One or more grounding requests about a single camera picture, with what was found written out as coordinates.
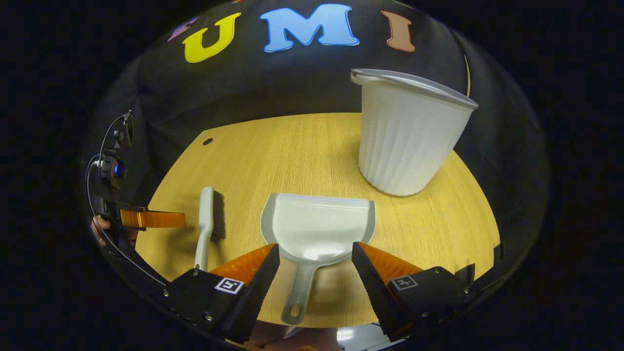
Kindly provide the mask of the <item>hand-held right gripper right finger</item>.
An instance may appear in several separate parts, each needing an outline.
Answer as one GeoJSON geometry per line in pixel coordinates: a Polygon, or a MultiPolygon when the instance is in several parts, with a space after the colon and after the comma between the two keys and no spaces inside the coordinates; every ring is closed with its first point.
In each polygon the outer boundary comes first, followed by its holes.
{"type": "Polygon", "coordinates": [[[481,295],[476,284],[443,267],[422,269],[360,241],[352,245],[351,260],[391,341],[448,324],[481,295]]]}

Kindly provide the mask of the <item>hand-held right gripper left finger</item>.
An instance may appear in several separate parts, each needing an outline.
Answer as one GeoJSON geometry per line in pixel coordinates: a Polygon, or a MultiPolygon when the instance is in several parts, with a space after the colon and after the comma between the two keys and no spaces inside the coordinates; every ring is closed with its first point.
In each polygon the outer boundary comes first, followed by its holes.
{"type": "Polygon", "coordinates": [[[211,271],[193,268],[161,289],[161,305],[212,337],[247,342],[280,264],[270,243],[211,271]]]}

